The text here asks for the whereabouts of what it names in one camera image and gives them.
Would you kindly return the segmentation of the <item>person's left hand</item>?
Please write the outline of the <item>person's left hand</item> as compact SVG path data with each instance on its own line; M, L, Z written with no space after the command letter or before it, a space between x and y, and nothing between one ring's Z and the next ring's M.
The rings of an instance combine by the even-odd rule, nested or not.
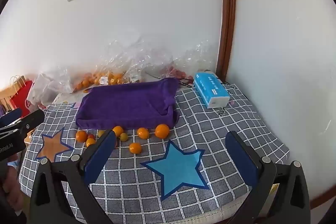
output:
M17 161L18 154L10 156L6 160L6 167L1 183L6 194L6 200L17 215L20 215L23 209L23 193L17 178L17 170L14 166L8 165L9 162Z

